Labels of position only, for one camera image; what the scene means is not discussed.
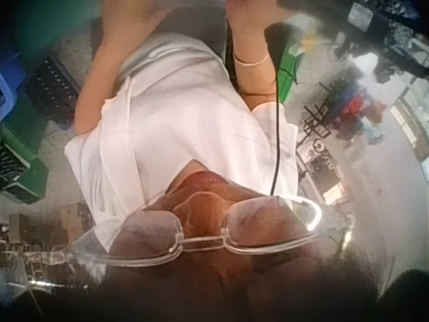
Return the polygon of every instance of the black crate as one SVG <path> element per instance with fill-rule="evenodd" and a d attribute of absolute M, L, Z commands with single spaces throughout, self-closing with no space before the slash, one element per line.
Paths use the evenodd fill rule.
<path fill-rule="evenodd" d="M 47 57 L 25 84 L 25 93 L 46 119 L 68 129 L 74 122 L 74 108 L 80 88 L 63 65 Z"/>

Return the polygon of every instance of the clear eyeglass frame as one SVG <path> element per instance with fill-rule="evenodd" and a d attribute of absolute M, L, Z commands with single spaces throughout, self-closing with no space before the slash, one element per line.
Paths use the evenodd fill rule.
<path fill-rule="evenodd" d="M 231 217 L 236 219 L 233 216 L 237 216 L 234 215 L 234 211 L 237 209 L 240 209 L 240 211 L 246 209 L 254 210 L 258 207 L 265 207 L 270 203 L 286 204 L 303 226 L 305 226 L 305 233 L 299 237 L 285 239 L 284 241 L 272 244 L 244 246 L 243 244 L 237 243 L 233 236 L 231 236 Z M 147 212 L 140 212 L 139 215 L 145 216 L 146 219 L 149 219 L 149 217 L 156 220 L 162 218 L 166 220 L 165 222 L 171 220 L 169 225 L 171 225 L 170 227 L 174 227 L 174 243 L 171 242 L 171 245 L 168 245 L 169 247 L 165 249 L 165 252 L 148 258 L 136 258 L 135 256 L 133 258 L 121 258 L 120 256 L 111 256 L 108 252 L 100 254 L 92 250 L 88 251 L 90 250 L 90 247 L 88 247 L 91 243 L 90 239 L 92 238 L 91 240 L 93 240 L 94 233 L 100 236 L 100 234 L 104 232 L 105 236 L 109 236 L 108 242 L 112 244 L 123 229 L 124 223 L 127 222 L 129 218 L 127 217 L 125 219 L 112 218 L 112 220 L 106 221 L 104 225 L 102 223 L 101 225 L 95 226 L 77 239 L 69 250 L 55 249 L 52 252 L 26 252 L 16 255 L 22 256 L 28 262 L 38 262 L 47 265 L 58 265 L 65 264 L 69 261 L 77 261 L 114 267 L 152 267 L 171 262 L 178 258 L 183 252 L 207 252 L 226 248 L 234 254 L 247 256 L 275 254 L 315 242 L 318 238 L 328 236 L 333 232 L 341 232 L 342 237 L 340 241 L 338 241 L 339 250 L 337 251 L 337 253 L 339 253 L 343 251 L 350 242 L 355 226 L 355 218 L 352 215 L 340 214 L 332 207 L 326 205 L 321 206 L 310 199 L 297 196 L 287 196 L 286 198 L 260 197 L 234 204 L 226 212 L 219 236 L 186 238 L 179 218 L 170 212 L 153 211 L 150 212 L 150 214 Z"/>

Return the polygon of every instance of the bracelet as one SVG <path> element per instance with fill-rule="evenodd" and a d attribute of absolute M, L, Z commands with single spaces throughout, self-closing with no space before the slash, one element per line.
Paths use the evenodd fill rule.
<path fill-rule="evenodd" d="M 263 58 L 263 60 L 260 60 L 259 62 L 243 62 L 242 60 L 239 60 L 235 54 L 233 54 L 235 62 L 237 62 L 238 65 L 244 66 L 244 67 L 256 67 L 259 65 L 262 65 L 264 62 L 266 62 L 269 58 L 269 53 Z"/>

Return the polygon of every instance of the eyeglasses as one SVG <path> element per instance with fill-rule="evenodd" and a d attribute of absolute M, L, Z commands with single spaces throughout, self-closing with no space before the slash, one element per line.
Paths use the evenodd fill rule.
<path fill-rule="evenodd" d="M 248 256 L 274 254 L 334 232 L 342 233 L 341 248 L 345 248 L 354 226 L 352 215 L 343 215 L 303 197 L 260 197 L 229 207 L 217 236 L 186 237 L 175 214 L 138 211 L 98 224 L 76 240 L 69 252 L 25 256 L 33 260 L 37 257 L 45 264 L 78 260 L 116 267 L 152 267 L 171 262 L 183 252 L 226 248 Z"/>

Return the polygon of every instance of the blue crate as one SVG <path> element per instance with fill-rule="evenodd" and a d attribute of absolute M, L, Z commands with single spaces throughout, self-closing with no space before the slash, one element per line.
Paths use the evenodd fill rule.
<path fill-rule="evenodd" d="M 18 54 L 8 42 L 0 42 L 0 121 L 15 107 L 25 71 Z"/>

